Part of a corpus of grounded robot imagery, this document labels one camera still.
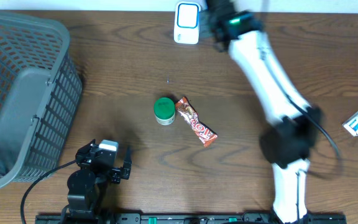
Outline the green lid jar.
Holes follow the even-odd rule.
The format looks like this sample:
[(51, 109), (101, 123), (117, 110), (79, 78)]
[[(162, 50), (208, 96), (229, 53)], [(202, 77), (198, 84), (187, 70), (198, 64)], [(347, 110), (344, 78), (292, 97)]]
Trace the green lid jar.
[(175, 104), (171, 99), (163, 97), (155, 102), (154, 115), (159, 124), (163, 126), (172, 124), (175, 120), (175, 114)]

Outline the red chocolate bar wrapper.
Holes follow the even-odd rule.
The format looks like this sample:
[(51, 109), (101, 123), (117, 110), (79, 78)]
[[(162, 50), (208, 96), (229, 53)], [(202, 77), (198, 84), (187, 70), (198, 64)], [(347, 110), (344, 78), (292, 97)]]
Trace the red chocolate bar wrapper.
[(190, 105), (185, 96), (175, 103), (175, 108), (176, 111), (179, 112), (184, 120), (190, 125), (198, 139), (203, 143), (204, 147), (210, 146), (215, 140), (217, 140), (218, 135), (200, 121), (198, 113), (194, 107)]

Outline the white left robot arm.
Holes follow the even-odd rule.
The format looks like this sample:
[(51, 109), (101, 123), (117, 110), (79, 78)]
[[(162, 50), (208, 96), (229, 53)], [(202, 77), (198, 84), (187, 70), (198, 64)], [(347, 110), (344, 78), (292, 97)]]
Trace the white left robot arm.
[(101, 202), (111, 184), (120, 184), (130, 177), (131, 149), (126, 149), (123, 165), (114, 165), (119, 144), (92, 140), (75, 155), (80, 168), (67, 180), (68, 205), (62, 209), (60, 223), (115, 223), (114, 214), (103, 210)]

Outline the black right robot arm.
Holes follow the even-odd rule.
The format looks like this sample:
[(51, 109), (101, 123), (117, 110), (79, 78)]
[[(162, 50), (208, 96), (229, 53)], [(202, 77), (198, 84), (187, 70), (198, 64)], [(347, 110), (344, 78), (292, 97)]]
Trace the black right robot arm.
[(273, 214), (280, 223), (299, 223), (308, 213), (306, 175), (321, 111), (294, 87), (260, 20), (237, 11), (231, 1), (207, 0), (206, 5), (210, 32), (245, 73), (270, 126), (259, 144), (273, 169)]

